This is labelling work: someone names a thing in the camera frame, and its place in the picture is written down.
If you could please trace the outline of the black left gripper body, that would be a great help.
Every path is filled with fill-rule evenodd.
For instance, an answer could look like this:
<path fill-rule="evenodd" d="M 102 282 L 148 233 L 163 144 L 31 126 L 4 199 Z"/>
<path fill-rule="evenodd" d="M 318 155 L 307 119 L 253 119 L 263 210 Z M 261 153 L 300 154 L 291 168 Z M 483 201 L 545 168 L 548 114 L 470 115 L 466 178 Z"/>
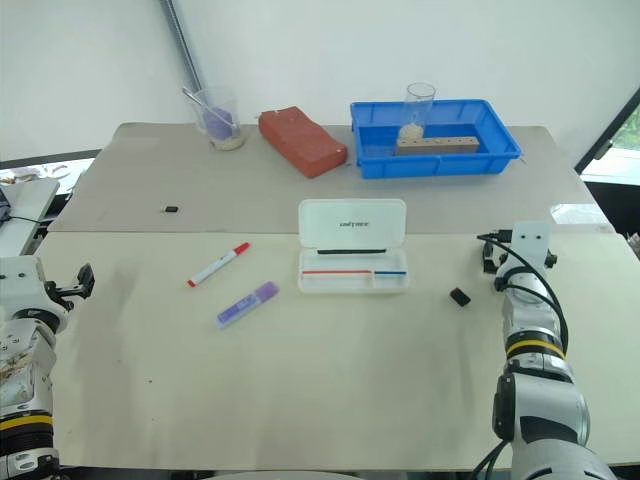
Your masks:
<path fill-rule="evenodd" d="M 63 307 L 66 312 L 71 312 L 74 309 L 74 303 L 67 300 L 67 297 L 75 295 L 73 287 L 58 287 L 54 281 L 45 281 L 44 289 L 49 299 Z"/>

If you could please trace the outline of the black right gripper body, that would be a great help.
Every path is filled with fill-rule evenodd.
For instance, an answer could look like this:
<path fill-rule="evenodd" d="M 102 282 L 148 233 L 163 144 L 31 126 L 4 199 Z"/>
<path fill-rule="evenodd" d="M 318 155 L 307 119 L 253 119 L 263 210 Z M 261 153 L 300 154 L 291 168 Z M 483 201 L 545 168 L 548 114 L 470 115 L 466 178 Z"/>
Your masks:
<path fill-rule="evenodd" d="M 499 267 L 502 266 L 508 257 L 508 253 L 502 251 L 496 254 L 494 250 L 496 246 L 491 243 L 484 243 L 482 247 L 483 271 L 488 274 L 495 275 Z M 550 250 L 547 251 L 545 259 L 545 267 L 551 269 L 557 263 L 558 257 Z"/>

